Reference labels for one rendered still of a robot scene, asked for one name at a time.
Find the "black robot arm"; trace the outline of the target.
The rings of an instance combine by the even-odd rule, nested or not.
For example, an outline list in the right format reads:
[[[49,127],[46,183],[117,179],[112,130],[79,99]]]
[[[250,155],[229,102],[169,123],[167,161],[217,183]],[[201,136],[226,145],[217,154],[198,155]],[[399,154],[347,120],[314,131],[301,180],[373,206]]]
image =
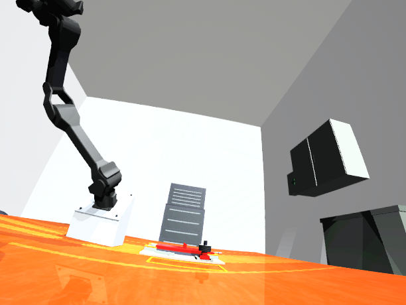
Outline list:
[[[50,121],[60,130],[66,132],[78,152],[91,170],[92,183],[88,186],[94,194],[93,208],[109,212],[117,203],[115,187],[120,184],[122,174],[114,161],[106,161],[80,125],[80,114],[73,99],[65,92],[64,77],[71,49],[78,43],[81,28],[76,21],[69,19],[72,15],[83,14],[83,1],[55,0],[16,0],[17,7],[33,12],[40,25],[49,26],[48,35],[51,49],[46,71],[44,90],[44,109]],[[51,97],[58,94],[65,104],[51,103]]]

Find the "black tyre with grey wheel rim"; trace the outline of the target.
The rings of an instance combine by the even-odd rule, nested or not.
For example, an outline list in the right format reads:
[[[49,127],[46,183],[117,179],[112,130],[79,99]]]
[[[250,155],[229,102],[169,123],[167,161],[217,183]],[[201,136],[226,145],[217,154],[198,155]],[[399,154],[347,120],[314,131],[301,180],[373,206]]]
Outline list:
[[[211,252],[211,246],[199,244],[198,251]]]

